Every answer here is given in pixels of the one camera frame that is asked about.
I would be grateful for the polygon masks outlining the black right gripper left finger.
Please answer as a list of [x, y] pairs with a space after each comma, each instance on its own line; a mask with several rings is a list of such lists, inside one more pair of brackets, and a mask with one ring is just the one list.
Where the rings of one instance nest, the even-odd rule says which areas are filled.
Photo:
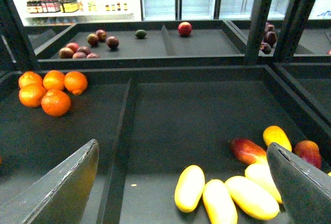
[[1, 223], [80, 223], [97, 174], [99, 145], [76, 152], [1, 206]]

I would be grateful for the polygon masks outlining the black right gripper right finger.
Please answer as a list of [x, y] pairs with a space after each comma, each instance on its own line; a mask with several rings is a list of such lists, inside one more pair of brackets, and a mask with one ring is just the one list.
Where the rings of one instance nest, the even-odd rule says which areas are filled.
[[266, 154], [291, 223], [330, 223], [330, 176], [278, 143]]

